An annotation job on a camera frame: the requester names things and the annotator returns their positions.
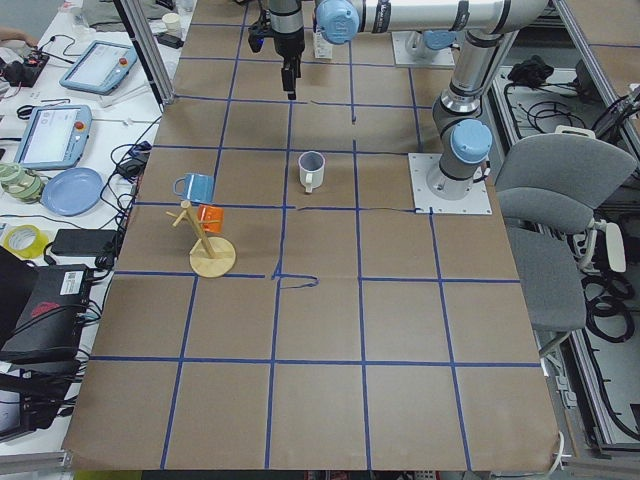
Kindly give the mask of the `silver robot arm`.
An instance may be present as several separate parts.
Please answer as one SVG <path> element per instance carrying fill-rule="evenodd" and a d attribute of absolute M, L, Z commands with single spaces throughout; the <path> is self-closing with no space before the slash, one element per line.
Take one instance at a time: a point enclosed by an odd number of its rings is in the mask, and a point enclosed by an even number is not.
<path fill-rule="evenodd" d="M 440 134 L 443 155 L 439 169 L 456 182 L 473 177 L 478 162 L 465 162 L 451 146 L 453 132 L 463 120 L 477 116 L 481 97 L 509 50 L 515 33 L 531 24 L 543 11 L 545 1 L 432 1 L 433 22 L 465 39 L 448 87 L 432 110 Z"/>
<path fill-rule="evenodd" d="M 333 45 L 351 42 L 359 33 L 381 34 L 395 30 L 486 29 L 494 33 L 503 26 L 509 8 L 503 1 L 318 1 L 316 29 Z M 296 98 L 305 49 L 304 15 L 300 1 L 270 1 L 265 34 L 274 39 L 283 58 L 283 90 Z"/>

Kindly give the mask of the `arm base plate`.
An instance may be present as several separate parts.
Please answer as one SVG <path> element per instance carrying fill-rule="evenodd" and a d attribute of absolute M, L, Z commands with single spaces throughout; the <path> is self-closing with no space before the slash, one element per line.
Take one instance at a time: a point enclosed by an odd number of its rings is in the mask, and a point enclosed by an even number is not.
<path fill-rule="evenodd" d="M 409 153 L 414 210 L 423 214 L 491 215 L 480 166 L 465 180 L 452 180 L 440 169 L 441 154 Z"/>
<path fill-rule="evenodd" d="M 392 33 L 395 64 L 408 68 L 452 69 L 457 34 L 447 30 Z"/>

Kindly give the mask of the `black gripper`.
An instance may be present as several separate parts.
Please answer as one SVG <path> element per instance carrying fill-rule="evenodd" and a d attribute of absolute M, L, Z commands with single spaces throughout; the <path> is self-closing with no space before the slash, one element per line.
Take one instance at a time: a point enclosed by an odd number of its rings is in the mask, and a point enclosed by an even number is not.
<path fill-rule="evenodd" d="M 301 58 L 299 55 L 286 56 L 283 58 L 281 68 L 281 80 L 283 91 L 287 93 L 287 98 L 296 100 L 296 83 L 301 77 Z"/>

